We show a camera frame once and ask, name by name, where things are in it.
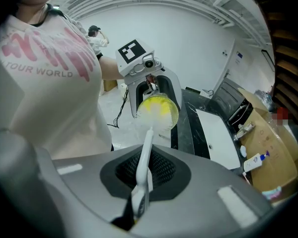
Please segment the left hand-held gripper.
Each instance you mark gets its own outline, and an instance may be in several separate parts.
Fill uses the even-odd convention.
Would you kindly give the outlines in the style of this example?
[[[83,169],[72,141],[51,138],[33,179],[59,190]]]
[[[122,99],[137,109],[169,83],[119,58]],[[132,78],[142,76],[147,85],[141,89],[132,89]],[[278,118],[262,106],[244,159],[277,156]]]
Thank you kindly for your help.
[[[128,86],[132,116],[135,118],[144,100],[147,86],[151,92],[166,94],[181,110],[182,89],[177,75],[155,57],[154,49],[140,39],[134,39],[115,52],[119,73]]]

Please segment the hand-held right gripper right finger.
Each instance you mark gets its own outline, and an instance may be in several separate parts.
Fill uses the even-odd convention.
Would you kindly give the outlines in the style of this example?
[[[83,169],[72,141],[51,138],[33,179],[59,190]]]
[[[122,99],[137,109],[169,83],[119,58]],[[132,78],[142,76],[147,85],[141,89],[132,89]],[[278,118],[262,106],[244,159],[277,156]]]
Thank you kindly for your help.
[[[186,163],[187,187],[174,199],[150,203],[131,233],[143,238],[243,237],[272,211],[245,179],[207,158],[158,146]]]

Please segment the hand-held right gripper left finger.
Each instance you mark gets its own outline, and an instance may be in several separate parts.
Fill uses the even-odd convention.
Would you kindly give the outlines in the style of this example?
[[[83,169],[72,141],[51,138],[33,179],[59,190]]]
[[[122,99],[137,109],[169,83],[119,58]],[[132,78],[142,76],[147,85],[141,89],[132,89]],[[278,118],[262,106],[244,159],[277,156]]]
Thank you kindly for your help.
[[[126,231],[111,223],[123,215],[127,201],[113,197],[100,179],[103,165],[137,148],[54,161],[47,150],[36,148],[42,179],[60,213],[65,237],[145,237],[136,228]]]

